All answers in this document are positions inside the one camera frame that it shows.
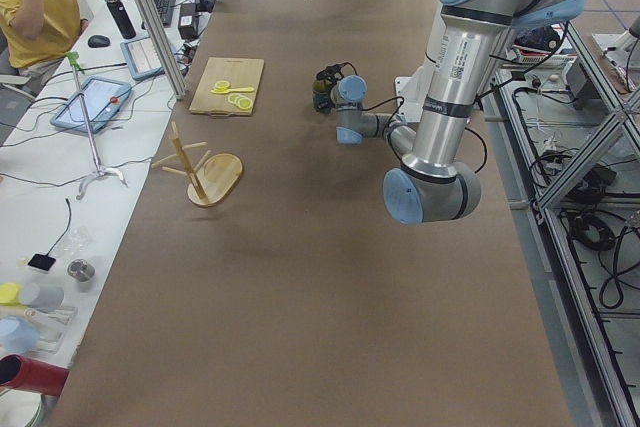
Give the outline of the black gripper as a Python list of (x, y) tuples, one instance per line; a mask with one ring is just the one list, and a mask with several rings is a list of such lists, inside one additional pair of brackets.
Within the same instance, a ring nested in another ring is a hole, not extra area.
[(344, 67), (344, 64), (333, 64), (318, 72), (315, 80), (315, 91), (330, 92), (344, 78)]

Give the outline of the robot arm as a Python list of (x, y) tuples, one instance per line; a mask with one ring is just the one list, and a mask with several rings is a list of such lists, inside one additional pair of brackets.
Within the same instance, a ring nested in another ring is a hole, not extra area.
[(476, 173), (455, 156), (490, 55), (500, 34), (550, 26), (577, 17), (585, 0), (439, 0), (445, 28), (417, 129), (399, 114), (370, 114), (365, 80), (341, 77), (341, 68), (319, 72), (313, 103), (338, 115), (342, 144), (384, 138), (400, 160), (383, 181), (389, 214), (403, 224), (448, 221), (469, 215), (481, 198)]

